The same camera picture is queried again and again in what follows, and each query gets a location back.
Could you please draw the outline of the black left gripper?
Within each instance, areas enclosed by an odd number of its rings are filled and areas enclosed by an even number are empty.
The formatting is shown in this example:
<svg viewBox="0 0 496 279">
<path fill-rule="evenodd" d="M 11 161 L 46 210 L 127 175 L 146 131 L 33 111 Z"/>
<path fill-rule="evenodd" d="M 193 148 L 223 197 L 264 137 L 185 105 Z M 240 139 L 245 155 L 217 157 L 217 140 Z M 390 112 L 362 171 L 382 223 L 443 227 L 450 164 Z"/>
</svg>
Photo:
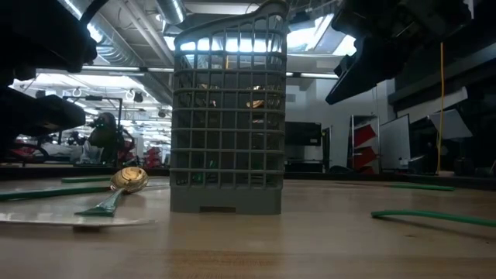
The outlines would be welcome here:
<svg viewBox="0 0 496 279">
<path fill-rule="evenodd" d="M 0 159 L 18 135 L 45 136 L 85 124 L 84 109 L 48 95 L 33 98 L 12 88 L 0 88 Z"/>
</svg>

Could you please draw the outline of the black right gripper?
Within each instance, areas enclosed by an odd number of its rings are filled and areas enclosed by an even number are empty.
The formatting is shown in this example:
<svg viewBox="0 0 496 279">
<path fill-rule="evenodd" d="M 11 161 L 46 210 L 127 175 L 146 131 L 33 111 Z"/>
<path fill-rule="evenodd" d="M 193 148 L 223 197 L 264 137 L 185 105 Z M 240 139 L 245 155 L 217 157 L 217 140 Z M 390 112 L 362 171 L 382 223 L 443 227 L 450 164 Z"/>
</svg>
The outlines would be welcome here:
<svg viewBox="0 0 496 279">
<path fill-rule="evenodd" d="M 329 105 L 369 91 L 395 73 L 395 58 L 411 54 L 411 0 L 342 0 L 332 28 L 352 46 L 334 69 L 339 77 L 326 96 Z"/>
</svg>

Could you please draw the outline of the grey plastic cutlery basket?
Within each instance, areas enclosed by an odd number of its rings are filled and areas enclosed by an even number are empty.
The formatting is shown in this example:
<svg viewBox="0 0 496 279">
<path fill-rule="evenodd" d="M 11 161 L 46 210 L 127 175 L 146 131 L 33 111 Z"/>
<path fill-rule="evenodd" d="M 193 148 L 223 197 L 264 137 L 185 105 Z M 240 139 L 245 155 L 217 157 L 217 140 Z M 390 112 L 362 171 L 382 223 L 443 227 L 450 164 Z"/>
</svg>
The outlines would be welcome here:
<svg viewBox="0 0 496 279">
<path fill-rule="evenodd" d="M 172 211 L 281 212 L 288 12 L 285 0 L 266 0 L 176 37 Z M 254 100 L 264 107 L 247 108 Z"/>
</svg>

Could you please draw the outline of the rack with red bins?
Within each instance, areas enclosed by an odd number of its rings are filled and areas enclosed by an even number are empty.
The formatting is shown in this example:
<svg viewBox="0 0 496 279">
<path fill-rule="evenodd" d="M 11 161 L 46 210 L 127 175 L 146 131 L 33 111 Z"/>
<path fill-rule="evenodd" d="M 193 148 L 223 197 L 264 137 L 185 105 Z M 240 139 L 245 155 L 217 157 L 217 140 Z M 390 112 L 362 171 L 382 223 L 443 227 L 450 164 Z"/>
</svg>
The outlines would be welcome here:
<svg viewBox="0 0 496 279">
<path fill-rule="evenodd" d="M 377 115 L 351 115 L 347 167 L 358 174 L 378 174 L 380 159 L 380 121 Z"/>
</svg>

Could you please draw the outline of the black robot arms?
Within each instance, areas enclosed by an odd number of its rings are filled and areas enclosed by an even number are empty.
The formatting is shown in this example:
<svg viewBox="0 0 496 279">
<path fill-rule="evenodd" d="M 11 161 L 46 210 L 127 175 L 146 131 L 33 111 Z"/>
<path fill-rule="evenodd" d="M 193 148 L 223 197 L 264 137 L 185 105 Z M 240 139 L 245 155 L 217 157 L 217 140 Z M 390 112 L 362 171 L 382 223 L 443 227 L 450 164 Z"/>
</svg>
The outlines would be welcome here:
<svg viewBox="0 0 496 279">
<path fill-rule="evenodd" d="M 121 147 L 121 136 L 118 134 L 115 116 L 111 112 L 103 112 L 89 126 L 93 130 L 88 142 L 91 146 L 103 149 L 100 161 L 104 164 L 116 165 Z"/>
</svg>

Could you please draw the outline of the whiteboard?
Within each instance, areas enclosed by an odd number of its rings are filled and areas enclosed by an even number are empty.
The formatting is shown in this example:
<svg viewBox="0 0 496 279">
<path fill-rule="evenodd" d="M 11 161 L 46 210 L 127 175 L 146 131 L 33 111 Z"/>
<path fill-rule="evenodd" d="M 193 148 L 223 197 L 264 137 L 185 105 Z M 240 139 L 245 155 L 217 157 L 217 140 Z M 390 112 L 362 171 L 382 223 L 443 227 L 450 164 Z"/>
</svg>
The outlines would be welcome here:
<svg viewBox="0 0 496 279">
<path fill-rule="evenodd" d="M 409 115 L 380 126 L 381 168 L 383 171 L 407 170 L 411 159 Z"/>
</svg>

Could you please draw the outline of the black monitor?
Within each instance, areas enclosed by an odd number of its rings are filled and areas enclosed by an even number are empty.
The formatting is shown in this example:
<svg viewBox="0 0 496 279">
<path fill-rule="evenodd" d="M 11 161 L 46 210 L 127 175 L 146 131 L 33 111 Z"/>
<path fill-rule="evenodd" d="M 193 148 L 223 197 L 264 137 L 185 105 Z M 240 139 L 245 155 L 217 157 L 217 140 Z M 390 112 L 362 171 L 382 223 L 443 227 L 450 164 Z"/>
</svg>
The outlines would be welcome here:
<svg viewBox="0 0 496 279">
<path fill-rule="evenodd" d="M 284 142 L 290 146 L 320 146 L 322 125 L 317 122 L 286 122 Z"/>
</svg>

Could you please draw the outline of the white panel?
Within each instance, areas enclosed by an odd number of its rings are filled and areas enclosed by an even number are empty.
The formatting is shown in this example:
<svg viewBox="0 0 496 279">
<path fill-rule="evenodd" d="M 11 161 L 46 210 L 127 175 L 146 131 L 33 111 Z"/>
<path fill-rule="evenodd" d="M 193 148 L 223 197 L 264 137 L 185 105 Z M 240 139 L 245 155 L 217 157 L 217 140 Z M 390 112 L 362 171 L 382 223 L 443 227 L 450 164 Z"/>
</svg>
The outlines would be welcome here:
<svg viewBox="0 0 496 279">
<path fill-rule="evenodd" d="M 427 118 L 444 140 L 460 140 L 473 136 L 456 109 L 434 113 L 428 115 Z"/>
</svg>

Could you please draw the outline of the silver ventilation duct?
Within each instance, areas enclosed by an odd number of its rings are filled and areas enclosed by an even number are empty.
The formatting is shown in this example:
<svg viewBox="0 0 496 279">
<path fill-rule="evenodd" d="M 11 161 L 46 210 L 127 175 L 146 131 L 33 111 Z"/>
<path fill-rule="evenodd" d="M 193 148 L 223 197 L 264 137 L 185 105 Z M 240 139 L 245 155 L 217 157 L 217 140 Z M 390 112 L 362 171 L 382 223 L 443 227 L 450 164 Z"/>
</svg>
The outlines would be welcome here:
<svg viewBox="0 0 496 279">
<path fill-rule="evenodd" d="M 155 0 L 164 21 L 170 25 L 182 23 L 188 16 L 182 0 Z"/>
<path fill-rule="evenodd" d="M 57 0 L 73 16 L 80 19 L 94 0 Z M 87 29 L 97 43 L 98 59 L 113 66 L 143 66 L 144 62 L 132 50 L 116 28 L 102 15 L 103 8 L 92 17 Z"/>
</svg>

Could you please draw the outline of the black table frame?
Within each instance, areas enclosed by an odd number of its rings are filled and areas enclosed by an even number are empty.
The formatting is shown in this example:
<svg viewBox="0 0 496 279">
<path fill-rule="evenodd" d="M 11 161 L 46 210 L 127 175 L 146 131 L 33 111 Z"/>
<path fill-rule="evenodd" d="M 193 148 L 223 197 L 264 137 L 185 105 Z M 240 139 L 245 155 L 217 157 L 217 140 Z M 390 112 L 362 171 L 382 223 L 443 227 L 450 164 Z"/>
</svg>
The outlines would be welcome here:
<svg viewBox="0 0 496 279">
<path fill-rule="evenodd" d="M 110 176 L 117 172 L 111 167 L 0 167 L 0 181 L 29 180 L 55 177 Z M 496 178 L 478 177 L 439 177 L 416 174 L 320 174 L 287 173 L 286 180 L 320 180 L 320 181 L 387 181 L 432 184 L 454 188 L 466 188 L 482 191 L 496 191 Z"/>
</svg>

